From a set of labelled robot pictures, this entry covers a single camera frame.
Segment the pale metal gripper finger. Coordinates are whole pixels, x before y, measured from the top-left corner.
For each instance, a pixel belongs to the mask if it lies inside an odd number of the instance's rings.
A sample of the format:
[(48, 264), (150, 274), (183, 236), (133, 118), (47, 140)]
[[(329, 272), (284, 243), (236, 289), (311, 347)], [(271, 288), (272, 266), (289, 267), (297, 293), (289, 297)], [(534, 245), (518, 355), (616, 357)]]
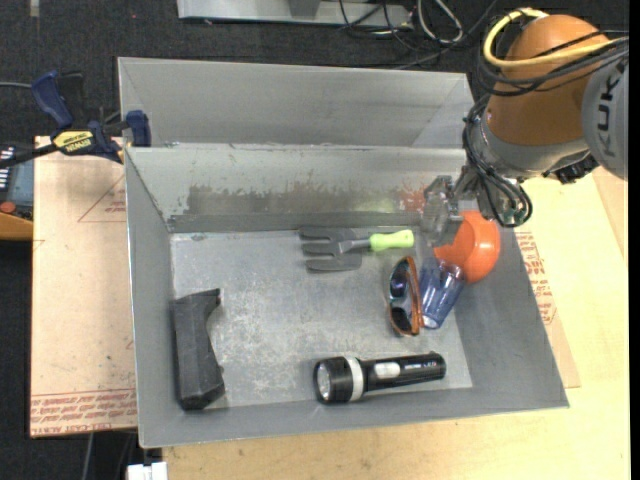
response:
[(456, 213), (453, 186), (451, 176), (439, 175), (424, 189), (424, 218), (445, 218)]
[(461, 215), (446, 215), (433, 218), (427, 229), (427, 243), (429, 246), (440, 247), (451, 244), (464, 222)]

